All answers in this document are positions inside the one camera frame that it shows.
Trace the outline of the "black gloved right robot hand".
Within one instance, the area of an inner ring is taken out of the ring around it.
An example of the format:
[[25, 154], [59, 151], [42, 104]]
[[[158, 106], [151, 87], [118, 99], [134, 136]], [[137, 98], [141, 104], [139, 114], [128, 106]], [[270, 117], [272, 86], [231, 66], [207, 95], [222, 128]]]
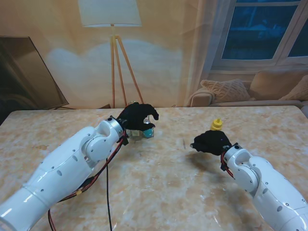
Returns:
[[194, 138], [190, 147], [198, 152], [221, 155], [226, 149], [231, 148], [228, 137], [221, 130], [208, 130]]

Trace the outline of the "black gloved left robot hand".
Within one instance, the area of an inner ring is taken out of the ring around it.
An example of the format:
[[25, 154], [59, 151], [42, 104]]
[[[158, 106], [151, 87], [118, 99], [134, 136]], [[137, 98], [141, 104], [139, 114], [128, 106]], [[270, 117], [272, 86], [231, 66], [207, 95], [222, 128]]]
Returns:
[[159, 114], [152, 105], [135, 102], [128, 105], [116, 120], [123, 129], [145, 131], [155, 127], [153, 123], [144, 123], [147, 116], [153, 116], [154, 120], [159, 119]]

